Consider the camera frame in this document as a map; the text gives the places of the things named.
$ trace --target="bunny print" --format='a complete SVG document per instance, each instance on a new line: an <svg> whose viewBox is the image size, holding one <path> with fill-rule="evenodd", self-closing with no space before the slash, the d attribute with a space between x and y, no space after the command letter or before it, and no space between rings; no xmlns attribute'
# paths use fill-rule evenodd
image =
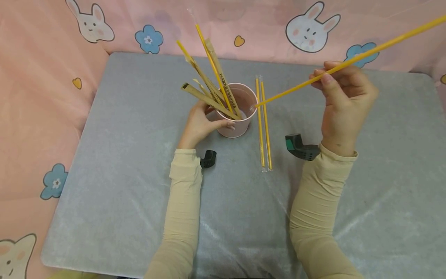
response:
<svg viewBox="0 0 446 279"><path fill-rule="evenodd" d="M35 244L36 235L33 233L17 242L0 240L0 279L26 279L26 269Z"/></svg>
<svg viewBox="0 0 446 279"><path fill-rule="evenodd" d="M66 4L78 20L79 31L87 41L91 43L97 43L99 40L113 41L115 33L105 22L104 13L99 5L93 4L91 14L88 14L80 12L74 0L66 0Z"/></svg>
<svg viewBox="0 0 446 279"><path fill-rule="evenodd" d="M328 33L338 25L341 15L330 17L324 23L316 18L324 9L323 2L316 2L305 14L290 20L285 32L290 43L304 52L318 52L325 47Z"/></svg>

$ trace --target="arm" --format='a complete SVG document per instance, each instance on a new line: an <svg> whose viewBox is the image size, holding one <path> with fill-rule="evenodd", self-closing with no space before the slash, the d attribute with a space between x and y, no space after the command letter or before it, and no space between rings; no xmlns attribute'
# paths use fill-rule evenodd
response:
<svg viewBox="0 0 446 279"><path fill-rule="evenodd" d="M148 278L187 278L198 244L202 173L195 150L177 149L173 158L169 202L160 248L150 262Z"/></svg>
<svg viewBox="0 0 446 279"><path fill-rule="evenodd" d="M144 279L188 278L192 273L198 245L200 188L202 173L195 146L212 131L233 127L227 120L208 121L207 105L198 102L190 111L178 148L175 150L170 179L170 196L160 247L149 264Z"/></svg>
<svg viewBox="0 0 446 279"><path fill-rule="evenodd" d="M326 99L322 120L321 153L305 162L299 190L290 214L291 242L311 279L362 278L332 237L336 211L345 180L357 153L355 143L378 89L355 66L333 75L325 71L338 62L325 62L310 78Z"/></svg>
<svg viewBox="0 0 446 279"><path fill-rule="evenodd" d="M309 278L362 278L331 235L356 154L346 158L320 148L320 155L304 164L290 215L291 242Z"/></svg>

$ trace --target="long sleeve shirt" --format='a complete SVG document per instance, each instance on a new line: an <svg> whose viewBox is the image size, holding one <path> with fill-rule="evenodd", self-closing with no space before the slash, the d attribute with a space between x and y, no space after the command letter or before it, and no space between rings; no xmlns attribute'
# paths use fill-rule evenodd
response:
<svg viewBox="0 0 446 279"><path fill-rule="evenodd" d="M321 153L305 162L290 214L291 242L310 279L362 278L332 237L338 201L354 157ZM189 278L198 245L202 173L195 150L175 151L161 245L144 279Z"/></svg>

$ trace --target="paper cup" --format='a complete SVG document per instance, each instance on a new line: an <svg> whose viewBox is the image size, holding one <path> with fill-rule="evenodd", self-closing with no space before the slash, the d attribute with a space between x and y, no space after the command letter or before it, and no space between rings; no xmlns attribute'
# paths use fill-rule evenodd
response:
<svg viewBox="0 0 446 279"><path fill-rule="evenodd" d="M252 116L257 112L257 108L254 107L254 105L256 105L258 102L256 94L248 86L241 83L230 83L228 86L231 89L234 99L243 114L243 119L232 120L226 118L221 112L217 111L218 119L227 119L235 122L235 130L224 127L218 129L217 131L224 137L236 138L243 135L248 129Z"/></svg>

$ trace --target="pink fabric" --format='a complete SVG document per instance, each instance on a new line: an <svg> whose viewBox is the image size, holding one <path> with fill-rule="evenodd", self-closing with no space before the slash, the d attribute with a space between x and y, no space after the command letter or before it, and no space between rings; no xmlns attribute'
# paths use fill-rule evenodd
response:
<svg viewBox="0 0 446 279"><path fill-rule="evenodd" d="M10 257L20 279L55 272L42 266L41 246L109 53L181 54L181 40L204 56L197 22L222 58L320 65L445 8L444 0L0 1L0 275ZM363 66L430 75L446 109L446 24Z"/></svg>

